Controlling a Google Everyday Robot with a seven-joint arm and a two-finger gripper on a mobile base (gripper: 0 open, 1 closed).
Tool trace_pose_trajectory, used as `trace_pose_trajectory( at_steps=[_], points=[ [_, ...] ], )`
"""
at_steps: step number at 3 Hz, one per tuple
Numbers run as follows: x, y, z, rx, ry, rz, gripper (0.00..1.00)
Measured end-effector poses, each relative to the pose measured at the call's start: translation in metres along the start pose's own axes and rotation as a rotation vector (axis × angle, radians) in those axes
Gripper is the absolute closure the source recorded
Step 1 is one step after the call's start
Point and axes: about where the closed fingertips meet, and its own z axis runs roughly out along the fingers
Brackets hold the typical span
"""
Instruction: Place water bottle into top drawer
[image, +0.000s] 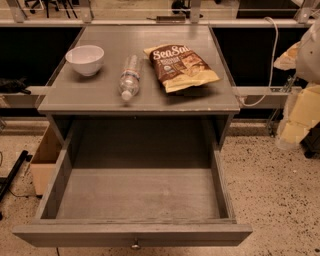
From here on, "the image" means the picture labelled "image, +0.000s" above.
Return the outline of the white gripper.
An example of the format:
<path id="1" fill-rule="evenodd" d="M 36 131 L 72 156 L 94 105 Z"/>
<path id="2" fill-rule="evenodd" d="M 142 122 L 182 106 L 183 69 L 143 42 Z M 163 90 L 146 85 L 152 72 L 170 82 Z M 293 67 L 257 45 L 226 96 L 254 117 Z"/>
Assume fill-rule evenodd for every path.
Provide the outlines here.
<path id="1" fill-rule="evenodd" d="M 296 68 L 299 78 L 317 83 L 308 84 L 302 90 L 293 89 L 286 100 L 276 146 L 291 150 L 320 122 L 320 19 L 302 36 L 300 43 L 290 46 L 274 61 L 274 67 L 284 71 Z"/>

